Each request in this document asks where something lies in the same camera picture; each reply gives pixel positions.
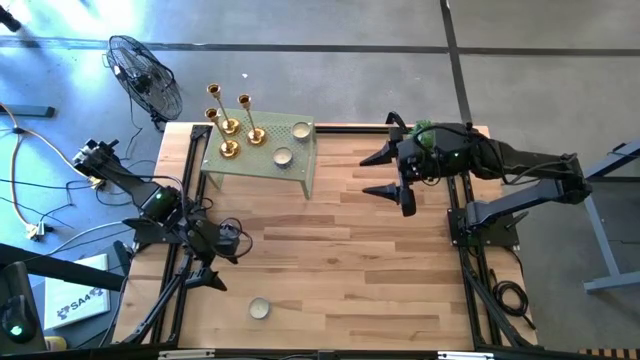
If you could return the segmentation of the black floor fan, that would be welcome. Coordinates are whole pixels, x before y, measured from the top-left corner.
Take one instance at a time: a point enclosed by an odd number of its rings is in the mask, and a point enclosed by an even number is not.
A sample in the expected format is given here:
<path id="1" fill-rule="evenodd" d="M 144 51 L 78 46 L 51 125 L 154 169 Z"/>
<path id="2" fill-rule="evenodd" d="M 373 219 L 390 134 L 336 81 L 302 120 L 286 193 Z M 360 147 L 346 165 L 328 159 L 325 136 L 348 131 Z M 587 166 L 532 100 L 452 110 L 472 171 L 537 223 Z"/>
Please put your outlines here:
<path id="1" fill-rule="evenodd" d="M 113 35 L 106 52 L 108 67 L 130 98 L 145 110 L 157 131 L 179 118 L 183 101 L 174 72 L 138 40 Z"/>

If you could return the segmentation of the green plant in white pot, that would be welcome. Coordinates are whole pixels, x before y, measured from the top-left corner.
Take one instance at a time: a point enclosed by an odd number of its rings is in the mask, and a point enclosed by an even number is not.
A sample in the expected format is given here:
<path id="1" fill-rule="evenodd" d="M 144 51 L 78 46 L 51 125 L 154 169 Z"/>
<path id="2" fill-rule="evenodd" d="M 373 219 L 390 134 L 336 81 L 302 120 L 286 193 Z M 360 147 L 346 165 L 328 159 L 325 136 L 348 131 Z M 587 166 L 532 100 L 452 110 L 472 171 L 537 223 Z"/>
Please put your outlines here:
<path id="1" fill-rule="evenodd" d="M 419 120 L 410 130 L 409 135 L 416 138 L 424 147 L 432 147 L 434 144 L 434 130 L 429 130 L 432 122 L 427 119 Z"/>

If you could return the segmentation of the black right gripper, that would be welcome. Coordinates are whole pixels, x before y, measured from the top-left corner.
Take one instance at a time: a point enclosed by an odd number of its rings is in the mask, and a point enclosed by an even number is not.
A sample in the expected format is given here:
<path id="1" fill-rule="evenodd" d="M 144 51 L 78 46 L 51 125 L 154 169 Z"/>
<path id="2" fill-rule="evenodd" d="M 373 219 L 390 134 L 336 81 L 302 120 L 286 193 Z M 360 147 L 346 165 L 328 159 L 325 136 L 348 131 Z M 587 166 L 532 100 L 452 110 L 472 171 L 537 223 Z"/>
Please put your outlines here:
<path id="1" fill-rule="evenodd" d="M 402 183 L 431 182 L 453 175 L 452 163 L 443 148 L 448 130 L 444 127 L 414 127 L 398 144 L 387 141 L 380 150 L 359 162 L 361 167 L 389 164 L 398 153 L 398 176 Z M 416 213 L 414 191 L 395 183 L 367 187 L 363 193 L 393 201 L 404 217 Z"/>

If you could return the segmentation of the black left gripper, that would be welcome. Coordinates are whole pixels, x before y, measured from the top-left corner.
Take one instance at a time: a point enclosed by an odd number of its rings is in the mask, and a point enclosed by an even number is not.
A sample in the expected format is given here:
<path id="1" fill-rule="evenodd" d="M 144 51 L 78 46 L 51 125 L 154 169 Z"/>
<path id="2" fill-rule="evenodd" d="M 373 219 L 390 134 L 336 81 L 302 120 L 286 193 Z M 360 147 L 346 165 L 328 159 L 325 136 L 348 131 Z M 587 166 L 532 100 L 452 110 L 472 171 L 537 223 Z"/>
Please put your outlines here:
<path id="1" fill-rule="evenodd" d="M 204 220 L 192 223 L 192 250 L 200 260 L 205 262 L 211 263 L 218 256 L 232 264 L 237 264 L 239 237 L 240 228 L 231 223 L 217 225 Z M 219 278 L 218 272 L 205 267 L 190 272 L 185 280 L 187 289 L 202 286 L 222 292 L 227 291 L 227 286 Z"/>

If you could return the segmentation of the grey metal cart frame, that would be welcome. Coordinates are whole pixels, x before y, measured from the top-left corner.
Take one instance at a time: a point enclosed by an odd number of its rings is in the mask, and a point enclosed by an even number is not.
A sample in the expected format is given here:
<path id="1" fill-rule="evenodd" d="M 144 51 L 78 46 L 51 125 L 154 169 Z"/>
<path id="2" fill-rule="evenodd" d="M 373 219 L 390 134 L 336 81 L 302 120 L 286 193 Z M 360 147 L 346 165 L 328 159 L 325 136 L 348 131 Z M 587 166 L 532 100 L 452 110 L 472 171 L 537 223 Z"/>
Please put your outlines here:
<path id="1" fill-rule="evenodd" d="M 640 156 L 640 138 L 629 143 L 622 143 L 607 153 L 607 155 L 595 165 L 585 171 L 588 179 L 594 181 L 597 177 L 602 178 L 614 170 L 636 160 Z M 640 285 L 640 271 L 621 273 L 615 256 L 609 245 L 609 238 L 606 234 L 603 220 L 598 212 L 595 200 L 592 195 L 584 200 L 585 208 L 596 236 L 600 252 L 604 259 L 608 275 L 595 278 L 583 283 L 586 293 L 594 293 L 600 290 L 621 288 L 625 286 Z"/>

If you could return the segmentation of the white SA4 labelled box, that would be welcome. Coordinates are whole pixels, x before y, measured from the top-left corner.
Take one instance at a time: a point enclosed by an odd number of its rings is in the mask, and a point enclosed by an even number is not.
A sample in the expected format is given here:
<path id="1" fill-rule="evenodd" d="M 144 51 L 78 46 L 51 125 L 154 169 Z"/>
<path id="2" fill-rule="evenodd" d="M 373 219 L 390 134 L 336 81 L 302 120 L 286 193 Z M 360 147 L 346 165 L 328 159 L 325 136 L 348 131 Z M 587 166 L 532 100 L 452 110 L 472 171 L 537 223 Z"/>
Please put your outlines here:
<path id="1" fill-rule="evenodd" d="M 110 310 L 110 291 L 45 279 L 44 329 L 57 329 Z"/>

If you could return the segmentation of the gold candlestick holder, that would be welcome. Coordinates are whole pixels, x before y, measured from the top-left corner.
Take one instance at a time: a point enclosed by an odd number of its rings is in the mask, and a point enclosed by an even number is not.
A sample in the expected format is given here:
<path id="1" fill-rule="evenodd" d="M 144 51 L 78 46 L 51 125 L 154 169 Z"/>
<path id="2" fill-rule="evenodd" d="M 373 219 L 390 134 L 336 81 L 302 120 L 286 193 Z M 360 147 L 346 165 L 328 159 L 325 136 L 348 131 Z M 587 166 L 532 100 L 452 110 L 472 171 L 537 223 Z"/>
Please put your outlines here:
<path id="1" fill-rule="evenodd" d="M 266 133 L 262 128 L 255 125 L 253 116 L 251 114 L 251 97 L 249 94 L 241 94 L 237 98 L 240 106 L 245 110 L 247 118 L 249 120 L 251 130 L 248 132 L 247 137 L 251 145 L 260 146 L 266 142 Z"/>
<path id="2" fill-rule="evenodd" d="M 236 157 L 240 153 L 240 146 L 235 140 L 229 139 L 226 133 L 224 132 L 221 126 L 220 110 L 217 108 L 210 107 L 204 111 L 204 115 L 216 126 L 222 138 L 222 143 L 219 147 L 220 154 L 224 158 L 228 158 L 228 159 Z"/>
<path id="3" fill-rule="evenodd" d="M 221 86 L 212 83 L 207 86 L 207 92 L 218 102 L 219 110 L 222 112 L 222 129 L 227 135 L 235 135 L 240 130 L 240 123 L 237 119 L 228 116 L 221 98 Z"/>

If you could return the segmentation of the black boom bar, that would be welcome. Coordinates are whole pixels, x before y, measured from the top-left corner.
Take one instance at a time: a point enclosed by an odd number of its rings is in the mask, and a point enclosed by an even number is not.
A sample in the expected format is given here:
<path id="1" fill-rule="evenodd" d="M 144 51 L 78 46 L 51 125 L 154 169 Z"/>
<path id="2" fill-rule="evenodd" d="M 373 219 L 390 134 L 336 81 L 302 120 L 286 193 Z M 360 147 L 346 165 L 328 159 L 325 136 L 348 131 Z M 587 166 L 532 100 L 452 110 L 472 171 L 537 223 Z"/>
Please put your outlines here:
<path id="1" fill-rule="evenodd" d="M 125 277 L 93 267 L 0 244 L 0 268 L 22 263 L 27 274 L 55 278 L 105 290 L 119 290 Z"/>

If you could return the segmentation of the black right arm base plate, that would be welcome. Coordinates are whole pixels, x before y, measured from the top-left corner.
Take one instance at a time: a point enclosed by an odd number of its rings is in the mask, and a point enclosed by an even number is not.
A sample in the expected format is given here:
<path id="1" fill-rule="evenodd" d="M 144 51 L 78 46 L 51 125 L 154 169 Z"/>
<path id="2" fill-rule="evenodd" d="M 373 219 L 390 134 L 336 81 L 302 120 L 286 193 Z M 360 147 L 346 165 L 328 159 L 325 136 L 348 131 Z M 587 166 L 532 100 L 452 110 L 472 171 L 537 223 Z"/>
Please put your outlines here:
<path id="1" fill-rule="evenodd" d="M 451 244 L 459 247 L 494 246 L 519 249 L 520 241 L 516 225 L 522 221 L 528 211 L 517 216 L 505 215 L 488 225 L 470 228 L 464 209 L 449 209 L 447 220 L 451 235 Z"/>

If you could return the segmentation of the silver metal bracket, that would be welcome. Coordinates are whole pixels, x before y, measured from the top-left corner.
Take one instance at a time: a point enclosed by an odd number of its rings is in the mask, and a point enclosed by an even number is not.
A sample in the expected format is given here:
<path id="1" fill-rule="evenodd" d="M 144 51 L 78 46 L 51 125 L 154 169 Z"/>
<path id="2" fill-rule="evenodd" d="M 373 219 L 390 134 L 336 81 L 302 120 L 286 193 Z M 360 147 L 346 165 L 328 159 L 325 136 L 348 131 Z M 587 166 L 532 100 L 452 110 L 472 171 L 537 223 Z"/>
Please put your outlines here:
<path id="1" fill-rule="evenodd" d="M 215 359 L 216 353 L 210 349 L 180 349 L 161 351 L 157 360 L 208 360 Z"/>
<path id="2" fill-rule="evenodd" d="M 467 351 L 439 351 L 437 360 L 495 360 L 493 353 Z"/>

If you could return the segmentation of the black stand with indicator light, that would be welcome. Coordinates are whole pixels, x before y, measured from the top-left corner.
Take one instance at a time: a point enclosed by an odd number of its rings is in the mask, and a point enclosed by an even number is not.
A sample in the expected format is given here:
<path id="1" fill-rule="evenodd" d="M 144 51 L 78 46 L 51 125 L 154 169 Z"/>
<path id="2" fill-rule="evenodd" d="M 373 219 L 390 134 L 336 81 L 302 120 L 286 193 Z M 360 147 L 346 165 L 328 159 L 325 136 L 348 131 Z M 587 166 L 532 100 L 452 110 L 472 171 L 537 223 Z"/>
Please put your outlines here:
<path id="1" fill-rule="evenodd" d="M 46 350 L 27 267 L 14 262 L 0 270 L 0 356 Z"/>

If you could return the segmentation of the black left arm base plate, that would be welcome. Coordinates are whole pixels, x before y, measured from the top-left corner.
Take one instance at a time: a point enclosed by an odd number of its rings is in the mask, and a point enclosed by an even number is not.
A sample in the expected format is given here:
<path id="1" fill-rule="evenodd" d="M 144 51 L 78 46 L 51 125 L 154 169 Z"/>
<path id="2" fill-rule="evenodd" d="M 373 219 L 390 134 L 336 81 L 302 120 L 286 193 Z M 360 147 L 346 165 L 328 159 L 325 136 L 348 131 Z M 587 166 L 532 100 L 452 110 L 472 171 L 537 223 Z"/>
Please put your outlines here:
<path id="1" fill-rule="evenodd" d="M 127 218 L 123 223 L 135 231 L 135 241 L 141 244 L 192 245 L 184 220 L 160 223 L 146 218 Z"/>

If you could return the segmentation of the black floor bar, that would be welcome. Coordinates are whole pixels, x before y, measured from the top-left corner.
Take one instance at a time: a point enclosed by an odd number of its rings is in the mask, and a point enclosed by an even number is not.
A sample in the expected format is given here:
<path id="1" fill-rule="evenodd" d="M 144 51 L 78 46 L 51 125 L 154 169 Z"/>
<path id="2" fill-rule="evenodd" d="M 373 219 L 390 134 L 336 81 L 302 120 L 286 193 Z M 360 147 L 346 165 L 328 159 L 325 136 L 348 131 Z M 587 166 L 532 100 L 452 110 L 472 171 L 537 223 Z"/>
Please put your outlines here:
<path id="1" fill-rule="evenodd" d="M 50 106 L 31 106 L 31 105 L 0 105 L 0 115 L 7 115 L 9 110 L 14 117 L 39 117 L 52 118 L 56 109 Z"/>

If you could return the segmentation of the green perforated metal shelf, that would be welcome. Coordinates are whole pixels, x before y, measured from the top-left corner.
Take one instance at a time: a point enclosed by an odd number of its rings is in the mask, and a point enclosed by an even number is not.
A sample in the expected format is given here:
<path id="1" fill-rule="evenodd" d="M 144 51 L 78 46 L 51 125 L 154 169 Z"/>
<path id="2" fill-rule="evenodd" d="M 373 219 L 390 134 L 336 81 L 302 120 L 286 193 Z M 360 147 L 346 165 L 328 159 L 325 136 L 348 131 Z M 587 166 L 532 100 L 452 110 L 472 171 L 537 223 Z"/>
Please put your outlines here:
<path id="1" fill-rule="evenodd" d="M 253 111 L 251 114 L 254 122 L 266 131 L 266 143 L 254 146 L 248 142 L 247 138 L 251 126 L 246 112 L 241 109 L 229 109 L 227 113 L 240 122 L 238 133 L 229 137 L 239 144 L 240 153 L 231 159 L 224 158 L 219 152 L 222 138 L 218 130 L 212 131 L 201 171 L 209 176 L 214 186 L 221 188 L 226 175 L 296 181 L 301 184 L 304 196 L 309 199 L 312 194 L 317 154 L 314 118 Z M 313 132 L 307 142 L 298 142 L 293 138 L 291 128 L 297 122 L 313 124 Z M 287 147 L 293 152 L 293 161 L 289 167 L 280 168 L 274 164 L 272 155 L 279 147 Z"/>

